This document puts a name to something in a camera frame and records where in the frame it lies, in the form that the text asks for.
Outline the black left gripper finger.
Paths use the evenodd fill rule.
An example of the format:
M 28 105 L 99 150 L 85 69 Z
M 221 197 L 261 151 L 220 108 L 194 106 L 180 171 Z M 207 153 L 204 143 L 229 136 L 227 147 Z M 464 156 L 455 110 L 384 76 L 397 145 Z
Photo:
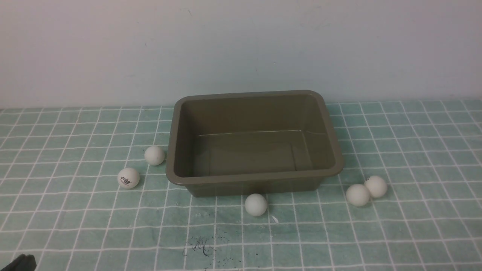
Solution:
M 21 254 L 1 271 L 35 271 L 37 263 L 32 254 Z

